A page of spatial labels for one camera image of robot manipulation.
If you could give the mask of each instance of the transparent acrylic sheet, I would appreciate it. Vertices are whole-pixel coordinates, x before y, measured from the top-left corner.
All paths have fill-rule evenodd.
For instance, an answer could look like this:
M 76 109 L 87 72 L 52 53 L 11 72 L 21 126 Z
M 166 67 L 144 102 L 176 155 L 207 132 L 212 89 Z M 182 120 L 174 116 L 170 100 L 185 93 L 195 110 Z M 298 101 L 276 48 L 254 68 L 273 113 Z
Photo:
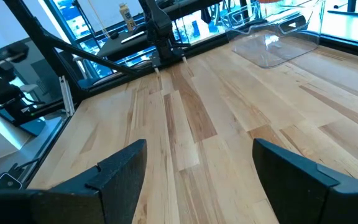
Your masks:
M 324 1 L 271 5 L 273 14 L 261 12 L 258 2 L 222 17 L 233 51 L 262 68 L 280 65 L 317 48 Z

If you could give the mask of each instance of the white wall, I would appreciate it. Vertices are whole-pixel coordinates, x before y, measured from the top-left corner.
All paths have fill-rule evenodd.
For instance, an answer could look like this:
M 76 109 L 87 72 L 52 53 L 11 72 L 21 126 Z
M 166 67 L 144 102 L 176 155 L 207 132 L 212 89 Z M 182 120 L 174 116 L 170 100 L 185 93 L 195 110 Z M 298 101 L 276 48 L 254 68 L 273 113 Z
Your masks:
M 57 37 L 60 36 L 37 0 L 24 0 L 24 2 L 46 30 Z M 29 36 L 19 24 L 19 21 L 13 16 L 5 2 L 0 0 L 0 48 L 27 37 Z

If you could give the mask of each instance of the bottle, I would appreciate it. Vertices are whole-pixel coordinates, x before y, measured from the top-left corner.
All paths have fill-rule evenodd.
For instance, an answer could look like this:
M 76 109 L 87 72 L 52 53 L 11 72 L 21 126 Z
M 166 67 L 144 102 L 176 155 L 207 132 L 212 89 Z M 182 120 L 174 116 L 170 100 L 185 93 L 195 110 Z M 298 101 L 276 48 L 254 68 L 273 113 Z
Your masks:
M 135 29 L 136 23 L 134 18 L 131 16 L 131 12 L 129 12 L 129 8 L 126 3 L 120 3 L 119 12 L 124 18 L 125 23 L 127 24 L 128 31 L 133 31 Z

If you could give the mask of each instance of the wooden tabletop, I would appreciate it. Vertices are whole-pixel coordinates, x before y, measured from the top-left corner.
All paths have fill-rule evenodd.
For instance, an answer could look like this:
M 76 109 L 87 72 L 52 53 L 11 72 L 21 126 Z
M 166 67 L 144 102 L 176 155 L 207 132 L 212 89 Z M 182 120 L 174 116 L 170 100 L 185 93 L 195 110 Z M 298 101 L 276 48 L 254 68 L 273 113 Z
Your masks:
M 134 223 L 278 223 L 252 139 L 358 178 L 358 57 L 320 47 L 263 69 L 225 45 L 119 86 L 82 102 L 30 188 L 140 138 L 149 156 Z

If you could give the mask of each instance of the window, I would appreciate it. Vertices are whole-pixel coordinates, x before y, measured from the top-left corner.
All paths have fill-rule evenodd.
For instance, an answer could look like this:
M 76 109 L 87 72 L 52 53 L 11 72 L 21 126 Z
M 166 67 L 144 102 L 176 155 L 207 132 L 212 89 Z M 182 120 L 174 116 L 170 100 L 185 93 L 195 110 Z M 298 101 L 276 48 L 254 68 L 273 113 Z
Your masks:
M 107 38 L 103 39 L 103 40 L 99 40 L 99 45 L 103 46 L 107 41 Z M 84 41 L 82 43 L 80 43 L 81 47 L 83 50 L 96 55 L 99 51 L 100 48 L 97 45 L 96 41 L 94 39 L 90 39 L 87 41 Z M 95 69 L 96 73 L 99 75 L 99 77 L 105 77 L 107 75 L 112 74 L 112 70 L 108 67 L 102 66 L 98 63 L 94 63 L 94 62 L 90 62 L 92 64 L 92 67 Z
M 73 0 L 53 0 L 53 2 L 58 7 L 76 39 L 91 33 L 78 9 L 72 5 Z
M 201 19 L 201 11 L 194 12 L 173 22 L 173 35 L 175 39 L 181 39 L 184 43 L 194 44 L 221 33 L 224 33 L 224 28 L 216 26 L 214 21 L 211 21 L 209 24 L 205 23 Z
M 328 12 L 346 12 L 348 3 L 348 0 L 326 1 L 322 32 L 327 35 L 358 41 L 358 16 Z M 358 12 L 358 0 L 356 1 L 355 12 Z

